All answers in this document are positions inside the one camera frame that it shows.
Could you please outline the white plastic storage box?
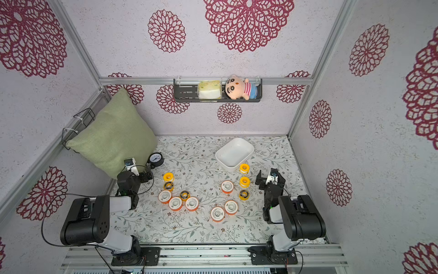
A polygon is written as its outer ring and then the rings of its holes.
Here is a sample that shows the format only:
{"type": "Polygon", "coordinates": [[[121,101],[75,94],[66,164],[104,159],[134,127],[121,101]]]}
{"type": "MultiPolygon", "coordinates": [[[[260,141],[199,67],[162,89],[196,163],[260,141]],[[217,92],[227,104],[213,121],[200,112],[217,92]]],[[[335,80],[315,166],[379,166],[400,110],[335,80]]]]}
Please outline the white plastic storage box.
{"type": "Polygon", "coordinates": [[[226,171],[233,172],[238,169],[254,151],[254,146],[247,140],[234,138],[215,153],[215,159],[226,171]]]}

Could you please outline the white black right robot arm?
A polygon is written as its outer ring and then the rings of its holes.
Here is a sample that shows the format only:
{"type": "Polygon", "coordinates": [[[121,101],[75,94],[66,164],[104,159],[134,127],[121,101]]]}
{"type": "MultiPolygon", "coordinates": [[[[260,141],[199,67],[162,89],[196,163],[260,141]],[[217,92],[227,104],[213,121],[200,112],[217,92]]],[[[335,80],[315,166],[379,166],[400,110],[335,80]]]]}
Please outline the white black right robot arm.
{"type": "Polygon", "coordinates": [[[309,195],[291,197],[286,193],[286,180],[277,169],[264,177],[260,171],[255,185],[263,191],[262,216],[269,224],[281,224],[283,229],[272,235],[265,248],[269,258],[279,258],[293,252],[301,240],[316,240],[326,236],[326,225],[309,195]]]}

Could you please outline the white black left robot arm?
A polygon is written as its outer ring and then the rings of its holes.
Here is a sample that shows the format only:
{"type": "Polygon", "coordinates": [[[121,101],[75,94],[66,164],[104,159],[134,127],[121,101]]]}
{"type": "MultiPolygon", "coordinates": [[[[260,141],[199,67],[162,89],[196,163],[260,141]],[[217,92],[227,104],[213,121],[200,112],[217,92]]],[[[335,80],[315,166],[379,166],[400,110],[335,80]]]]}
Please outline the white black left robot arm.
{"type": "Polygon", "coordinates": [[[110,215],[133,211],[139,203],[141,184],[153,180],[151,171],[123,171],[117,176],[118,193],[75,199],[60,232],[65,246],[93,245],[110,250],[113,266],[147,264],[148,251],[133,235],[125,235],[110,225],[110,215]]]}

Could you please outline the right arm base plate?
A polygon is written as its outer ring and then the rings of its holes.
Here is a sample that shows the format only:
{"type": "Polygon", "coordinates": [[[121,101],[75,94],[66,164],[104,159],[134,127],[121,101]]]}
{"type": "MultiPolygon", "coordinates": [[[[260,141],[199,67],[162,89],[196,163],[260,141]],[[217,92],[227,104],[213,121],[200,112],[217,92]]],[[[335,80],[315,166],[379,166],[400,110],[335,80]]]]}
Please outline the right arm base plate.
{"type": "Polygon", "coordinates": [[[291,265],[298,264],[294,251],[278,252],[267,246],[251,246],[247,248],[253,265],[291,265]]]}

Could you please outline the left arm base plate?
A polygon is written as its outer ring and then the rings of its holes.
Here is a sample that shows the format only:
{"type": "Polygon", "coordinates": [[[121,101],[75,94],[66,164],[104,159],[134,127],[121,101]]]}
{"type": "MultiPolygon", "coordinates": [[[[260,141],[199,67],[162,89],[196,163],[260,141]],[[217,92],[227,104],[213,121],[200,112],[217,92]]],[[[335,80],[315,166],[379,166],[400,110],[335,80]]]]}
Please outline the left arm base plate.
{"type": "Polygon", "coordinates": [[[131,250],[126,253],[113,256],[111,266],[157,266],[160,258],[161,248],[159,247],[140,247],[139,250],[131,250]]]}

